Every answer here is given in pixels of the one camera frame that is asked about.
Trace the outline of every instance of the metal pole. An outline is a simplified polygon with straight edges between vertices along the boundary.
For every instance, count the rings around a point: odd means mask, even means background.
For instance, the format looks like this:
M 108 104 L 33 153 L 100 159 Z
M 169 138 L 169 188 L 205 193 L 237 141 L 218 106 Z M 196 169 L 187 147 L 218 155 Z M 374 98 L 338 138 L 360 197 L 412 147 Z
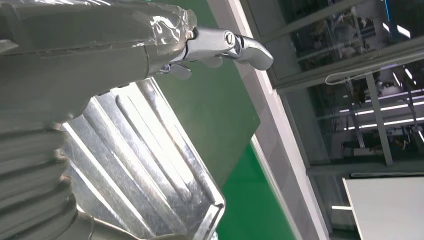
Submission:
M 352 101 L 351 92 L 353 92 L 353 89 L 354 89 L 352 86 L 352 82 L 351 81 L 349 81 L 349 83 L 346 82 L 345 88 L 347 93 L 347 99 L 349 100 L 349 113 L 353 121 L 353 126 L 355 127 L 356 138 L 358 139 L 360 148 L 363 149 L 365 148 L 364 138 L 362 137 L 361 130 L 359 129 L 359 123 L 358 123 L 358 119 L 355 116 L 354 106 L 352 106 L 353 101 Z
M 373 73 L 366 75 L 366 84 L 368 85 L 369 96 L 371 97 L 372 108 L 374 109 L 375 121 L 377 122 L 378 134 L 380 135 L 381 146 L 383 148 L 385 163 L 393 164 L 392 153 L 390 152 L 389 140 L 387 139 L 386 128 L 384 127 L 383 114 L 380 108 L 379 98 L 377 96 L 376 84 Z
M 284 35 L 287 35 L 295 30 L 301 29 L 305 26 L 315 23 L 316 21 L 322 20 L 328 16 L 344 11 L 347 8 L 355 6 L 364 0 L 343 0 L 336 4 L 333 4 L 329 7 L 326 7 L 322 10 L 319 10 L 315 13 L 312 13 L 304 18 L 296 20 L 288 25 L 281 27 L 275 31 L 272 31 L 268 34 L 262 36 L 259 41 L 263 44 L 266 44 L 272 40 L 278 39 Z
M 362 157 L 355 163 L 347 162 L 346 159 L 340 160 L 337 164 L 311 165 L 306 170 L 309 177 L 314 176 L 333 176 L 352 173 L 422 173 L 424 172 L 424 158 L 415 157 L 414 159 L 402 159 L 396 161 L 396 164 L 387 166 L 381 161 L 380 157 Z
M 418 130 L 418 123 L 417 123 L 417 114 L 415 112 L 415 107 L 414 107 L 414 101 L 412 100 L 412 94 L 411 91 L 409 90 L 409 87 L 407 84 L 405 84 L 405 88 L 408 91 L 408 105 L 409 105 L 409 109 L 411 110 L 412 113 L 412 118 L 413 118 L 413 124 L 415 126 L 415 128 Z

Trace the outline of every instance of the reflective metal sheet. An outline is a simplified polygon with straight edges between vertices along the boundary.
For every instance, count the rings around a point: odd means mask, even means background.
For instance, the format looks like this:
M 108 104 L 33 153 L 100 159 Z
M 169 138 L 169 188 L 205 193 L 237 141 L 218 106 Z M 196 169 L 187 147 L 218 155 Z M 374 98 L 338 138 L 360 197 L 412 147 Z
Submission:
M 82 211 L 139 238 L 212 236 L 224 198 L 153 78 L 93 97 L 62 129 Z

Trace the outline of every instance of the glass window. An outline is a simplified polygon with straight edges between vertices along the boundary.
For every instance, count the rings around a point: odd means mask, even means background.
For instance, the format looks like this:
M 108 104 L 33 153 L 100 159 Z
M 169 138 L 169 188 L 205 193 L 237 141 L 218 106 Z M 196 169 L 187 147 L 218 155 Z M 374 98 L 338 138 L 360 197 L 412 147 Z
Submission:
M 321 84 L 287 93 L 292 124 L 311 165 L 384 161 L 367 82 Z
M 313 70 L 388 46 L 424 33 L 424 3 L 366 0 L 266 44 L 275 57 L 277 79 Z M 295 70 L 284 63 L 297 64 Z
M 384 129 L 394 161 L 424 155 L 423 73 L 424 60 L 374 73 Z
M 291 23 L 342 0 L 278 0 L 286 23 Z

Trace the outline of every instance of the green floor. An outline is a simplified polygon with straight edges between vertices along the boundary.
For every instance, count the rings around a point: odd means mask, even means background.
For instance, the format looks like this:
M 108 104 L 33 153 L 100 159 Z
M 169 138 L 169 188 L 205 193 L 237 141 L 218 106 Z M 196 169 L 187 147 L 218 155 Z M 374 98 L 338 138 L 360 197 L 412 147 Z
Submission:
M 226 209 L 220 240 L 295 240 L 249 145 L 222 188 Z

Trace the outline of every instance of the fluorescent light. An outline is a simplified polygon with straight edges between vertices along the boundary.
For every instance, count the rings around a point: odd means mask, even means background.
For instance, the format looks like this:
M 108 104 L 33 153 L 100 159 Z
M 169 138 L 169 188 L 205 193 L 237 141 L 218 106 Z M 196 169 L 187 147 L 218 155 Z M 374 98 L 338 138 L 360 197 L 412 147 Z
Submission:
M 403 124 L 403 123 L 409 123 L 409 122 L 413 122 L 414 120 L 411 119 L 405 119 L 405 120 L 399 120 L 399 121 L 389 121 L 389 122 L 385 122 L 384 125 L 393 125 L 393 124 Z
M 419 93 L 419 92 L 422 92 L 423 90 L 424 90 L 424 89 L 412 90 L 412 91 L 411 91 L 411 93 L 413 93 L 413 94 L 414 94 L 414 93 Z
M 410 31 L 406 30 L 405 28 L 403 28 L 403 27 L 401 27 L 401 26 L 397 25 L 397 30 L 399 31 L 399 33 L 401 33 L 401 34 L 403 34 L 403 35 L 407 36 L 409 39 L 411 38 L 411 33 L 410 33 Z
M 396 82 L 397 82 L 397 85 L 401 85 L 401 83 L 399 82 L 399 80 L 398 80 L 398 77 L 396 76 L 396 74 L 395 73 L 393 73 L 393 77 L 394 77 L 394 79 L 396 80 Z
M 352 210 L 351 206 L 331 206 L 331 208 L 335 210 Z
M 396 105 L 396 106 L 382 107 L 382 108 L 381 108 L 381 110 L 382 110 L 382 111 L 386 111 L 386 110 L 401 109 L 401 108 L 406 108 L 406 107 L 408 107 L 408 104 L 402 104 L 402 105 Z
M 377 124 L 368 124 L 368 125 L 362 125 L 360 126 L 362 129 L 366 129 L 366 128 L 372 128 L 372 127 L 377 127 Z
M 389 99 L 389 98 L 393 98 L 393 97 L 398 97 L 398 96 L 402 96 L 402 95 L 407 95 L 408 92 L 404 91 L 404 92 L 400 92 L 400 93 L 395 93 L 395 94 L 391 94 L 391 95 L 387 95 L 387 96 L 381 96 L 378 99 Z
M 385 24 L 384 22 L 383 22 L 383 28 L 384 28 L 385 30 L 387 30 L 387 32 L 389 32 L 389 33 L 390 33 L 389 26 L 387 26 L 387 24 Z
M 94 4 L 97 4 L 97 5 L 101 5 L 100 3 L 98 3 L 98 2 L 96 2 L 96 1 L 94 1 L 94 0 L 87 0 L 87 1 L 92 2 L 92 3 L 94 3 Z
M 422 142 L 424 143 L 424 137 L 423 137 L 423 134 L 421 133 L 421 131 L 418 131 L 418 134 L 421 137 Z
M 360 111 L 358 113 L 355 113 L 355 115 L 372 114 L 372 113 L 374 113 L 374 110 Z
M 109 2 L 107 2 L 107 1 L 103 1 L 103 0 L 96 0 L 97 2 L 100 2 L 100 3 L 104 3 L 104 4 L 106 4 L 106 5 L 108 5 L 108 6 L 110 6 L 111 4 L 109 3 Z
M 64 4 L 69 4 L 69 5 L 74 5 L 74 3 L 73 2 L 70 2 L 70 1 L 68 1 L 68 0 L 60 0 L 62 3 L 64 3 Z
M 413 96 L 413 97 L 412 97 L 412 100 L 415 100 L 415 99 L 422 99 L 422 98 L 424 98 L 424 95 L 422 95 L 422 96 Z
M 406 72 L 406 74 L 408 75 L 408 77 L 409 77 L 410 79 L 412 79 L 412 74 L 411 74 L 411 72 L 408 70 L 408 68 L 405 68 L 405 72 Z

